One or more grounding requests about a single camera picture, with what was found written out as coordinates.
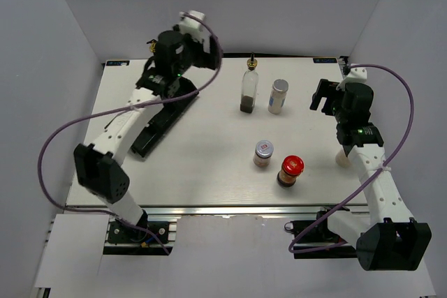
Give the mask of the black compartment tray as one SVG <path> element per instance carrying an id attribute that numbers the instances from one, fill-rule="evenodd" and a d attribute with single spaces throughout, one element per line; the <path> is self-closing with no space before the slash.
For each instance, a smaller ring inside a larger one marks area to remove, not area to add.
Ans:
<path id="1" fill-rule="evenodd" d="M 145 80 L 145 83 L 143 83 L 143 80 L 139 80 L 138 84 L 140 84 L 140 87 L 151 89 L 156 95 L 160 95 L 163 100 L 183 96 L 196 90 L 193 82 L 184 77 L 178 77 L 170 84 L 165 80 L 162 80 L 160 84 L 150 80 Z M 187 111 L 197 95 L 198 93 L 184 100 L 164 103 L 161 111 L 148 121 L 147 125 L 135 139 L 131 146 L 131 151 L 141 158 L 146 158 L 161 138 Z"/>

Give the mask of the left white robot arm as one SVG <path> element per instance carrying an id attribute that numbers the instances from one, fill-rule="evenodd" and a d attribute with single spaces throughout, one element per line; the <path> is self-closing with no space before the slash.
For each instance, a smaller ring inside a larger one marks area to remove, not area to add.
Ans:
<path id="1" fill-rule="evenodd" d="M 146 157 L 198 95 L 184 73 L 191 67 L 219 70 L 222 58 L 217 37 L 204 40 L 200 29 L 175 26 L 149 45 L 152 56 L 125 110 L 117 112 L 90 144 L 79 144 L 74 150 L 79 185 L 107 206 L 134 242 L 148 236 L 147 212 L 130 194 L 124 159 L 129 151 Z"/>

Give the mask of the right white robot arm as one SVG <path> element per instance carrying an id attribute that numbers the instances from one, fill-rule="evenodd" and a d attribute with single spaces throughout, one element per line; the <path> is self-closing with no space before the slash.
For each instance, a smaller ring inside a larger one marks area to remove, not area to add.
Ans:
<path id="1" fill-rule="evenodd" d="M 370 122 L 374 98 L 366 84 L 341 84 L 320 80 L 312 96 L 311 110 L 318 107 L 337 121 L 337 140 L 354 167 L 369 209 L 369 223 L 350 211 L 338 209 L 315 224 L 323 241 L 336 236 L 356 250 L 366 271 L 415 271 L 431 240 L 429 225 L 419 223 L 404 204 L 391 172 L 385 167 L 383 139 Z"/>

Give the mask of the right blue table label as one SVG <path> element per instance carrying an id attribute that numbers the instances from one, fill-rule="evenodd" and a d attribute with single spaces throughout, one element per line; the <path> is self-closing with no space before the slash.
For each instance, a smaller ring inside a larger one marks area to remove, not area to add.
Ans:
<path id="1" fill-rule="evenodd" d="M 334 57 L 314 57 L 313 62 L 315 64 L 337 64 L 338 60 Z"/>

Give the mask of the left blue table label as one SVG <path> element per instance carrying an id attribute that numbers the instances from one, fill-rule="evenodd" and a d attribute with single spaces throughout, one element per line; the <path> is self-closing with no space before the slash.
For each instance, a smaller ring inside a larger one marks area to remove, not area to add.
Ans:
<path id="1" fill-rule="evenodd" d="M 129 60 L 108 60 L 105 65 L 107 67 L 111 66 L 128 66 L 130 64 Z"/>

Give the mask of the glass bottle dark sauce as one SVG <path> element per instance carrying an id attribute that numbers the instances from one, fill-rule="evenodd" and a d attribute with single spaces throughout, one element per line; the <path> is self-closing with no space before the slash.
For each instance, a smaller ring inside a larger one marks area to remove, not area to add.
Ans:
<path id="1" fill-rule="evenodd" d="M 254 110 L 257 95 L 258 86 L 258 73 L 256 67 L 258 61 L 255 58 L 255 54 L 251 53 L 247 60 L 247 71 L 242 78 L 241 99 L 240 99 L 240 111 L 251 114 Z"/>

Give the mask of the red lid sauce jar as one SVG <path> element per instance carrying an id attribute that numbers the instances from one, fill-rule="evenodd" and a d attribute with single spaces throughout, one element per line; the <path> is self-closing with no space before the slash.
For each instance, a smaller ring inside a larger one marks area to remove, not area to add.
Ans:
<path id="1" fill-rule="evenodd" d="M 277 181 L 281 186 L 291 187 L 305 169 L 304 161 L 295 155 L 285 157 L 281 169 L 277 174 Z"/>

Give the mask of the blue table label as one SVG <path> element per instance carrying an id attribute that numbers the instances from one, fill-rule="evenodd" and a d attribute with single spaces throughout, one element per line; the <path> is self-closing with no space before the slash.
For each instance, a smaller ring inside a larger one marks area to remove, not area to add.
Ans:
<path id="1" fill-rule="evenodd" d="M 338 60 L 334 57 L 314 57 L 313 62 L 315 64 L 337 64 Z"/>
<path id="2" fill-rule="evenodd" d="M 130 64 L 129 60 L 108 60 L 105 65 L 107 67 L 111 66 L 128 66 Z"/>

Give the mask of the white spice jar silver lid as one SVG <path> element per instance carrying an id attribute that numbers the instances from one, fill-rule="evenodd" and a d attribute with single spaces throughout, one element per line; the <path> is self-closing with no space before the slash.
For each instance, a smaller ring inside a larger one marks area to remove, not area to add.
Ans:
<path id="1" fill-rule="evenodd" d="M 279 114 L 284 106 L 286 94 L 288 92 L 288 82 L 284 79 L 277 79 L 272 83 L 268 111 L 272 114 Z"/>

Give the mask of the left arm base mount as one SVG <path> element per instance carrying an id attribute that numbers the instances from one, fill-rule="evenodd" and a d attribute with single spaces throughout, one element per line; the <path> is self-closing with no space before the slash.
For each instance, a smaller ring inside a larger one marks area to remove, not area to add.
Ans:
<path id="1" fill-rule="evenodd" d="M 175 241 L 174 223 L 148 221 L 151 233 L 134 230 L 119 220 L 110 221 L 103 254 L 125 256 L 168 256 Z"/>

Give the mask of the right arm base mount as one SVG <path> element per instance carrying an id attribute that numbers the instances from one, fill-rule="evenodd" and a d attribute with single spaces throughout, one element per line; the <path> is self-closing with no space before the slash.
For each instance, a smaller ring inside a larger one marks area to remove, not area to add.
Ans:
<path id="1" fill-rule="evenodd" d="M 297 220 L 297 221 L 289 221 L 284 224 L 284 230 L 287 233 L 292 234 L 294 237 L 297 237 L 302 230 L 307 228 L 314 222 L 314 219 L 311 220 Z M 317 225 L 312 228 L 300 241 L 298 244 L 294 246 L 294 250 L 304 250 L 306 248 L 316 248 L 319 245 L 331 245 L 340 243 L 342 238 L 336 235 L 335 233 L 329 231 L 327 227 L 327 221 L 324 221 L 322 224 Z M 344 244 L 343 246 L 338 246 L 337 248 L 325 249 L 323 251 L 314 251 L 311 253 L 301 253 L 293 255 L 296 260 L 298 259 L 355 259 L 356 250 L 349 246 L 348 244 Z"/>

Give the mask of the clear glass oil bottle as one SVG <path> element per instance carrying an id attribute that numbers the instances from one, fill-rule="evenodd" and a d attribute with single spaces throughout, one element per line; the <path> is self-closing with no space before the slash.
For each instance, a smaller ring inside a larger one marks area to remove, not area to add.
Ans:
<path id="1" fill-rule="evenodd" d="M 157 43 L 157 40 L 156 40 L 156 39 L 151 39 L 150 41 L 147 42 L 148 47 L 149 47 L 149 51 L 150 51 L 152 54 L 155 53 L 156 43 Z"/>

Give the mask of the small jar white label lid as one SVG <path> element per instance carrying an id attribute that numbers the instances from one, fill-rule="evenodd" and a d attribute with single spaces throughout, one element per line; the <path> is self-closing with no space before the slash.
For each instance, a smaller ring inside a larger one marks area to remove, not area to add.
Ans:
<path id="1" fill-rule="evenodd" d="M 274 152 L 273 144 L 268 140 L 261 140 L 256 144 L 253 162 L 258 167 L 267 167 Z"/>

